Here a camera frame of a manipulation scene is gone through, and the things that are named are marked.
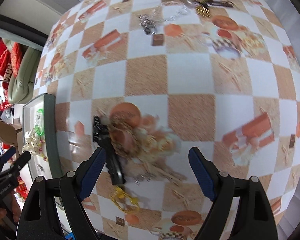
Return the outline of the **left hand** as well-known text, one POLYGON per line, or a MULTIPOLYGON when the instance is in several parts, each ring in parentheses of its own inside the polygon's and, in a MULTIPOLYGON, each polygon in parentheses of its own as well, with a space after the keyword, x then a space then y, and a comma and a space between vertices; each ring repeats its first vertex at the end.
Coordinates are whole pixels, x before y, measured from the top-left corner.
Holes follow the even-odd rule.
MULTIPOLYGON (((14 196, 14 191, 10 193, 11 195, 11 208, 13 213, 13 220, 17 223, 19 222, 19 218, 21 215, 21 208, 20 205, 17 202, 17 199, 14 196)), ((3 208, 0 208, 0 225, 4 227, 8 227, 8 225, 5 223, 4 218, 6 217, 7 211, 3 208)))

